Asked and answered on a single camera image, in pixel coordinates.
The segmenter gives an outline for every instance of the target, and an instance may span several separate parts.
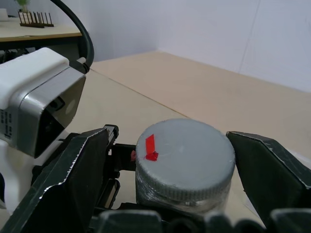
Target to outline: gray lid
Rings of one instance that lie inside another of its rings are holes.
[[[146,159],[154,135],[156,161]],[[227,187],[234,149],[225,135],[205,123],[171,119],[150,126],[136,146],[136,172],[156,193],[177,201],[205,200]]]

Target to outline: black cable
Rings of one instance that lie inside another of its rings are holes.
[[[89,36],[86,28],[84,27],[80,19],[75,15],[75,13],[69,7],[67,7],[61,0],[50,0],[50,1],[53,2],[56,6],[58,6],[74,22],[74,24],[80,30],[84,38],[84,41],[86,44],[86,50],[87,50],[86,62],[83,65],[85,67],[86,73],[88,73],[94,60],[94,47],[93,47],[91,37]]]

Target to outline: red tape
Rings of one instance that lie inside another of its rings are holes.
[[[151,135],[146,138],[146,159],[150,161],[156,161],[159,154],[155,150],[155,136]]]

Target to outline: jar lid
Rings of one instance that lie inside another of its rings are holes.
[[[235,153],[227,137],[212,126],[170,119],[150,126],[140,136],[136,164],[137,174],[159,195],[197,201],[227,187]]]

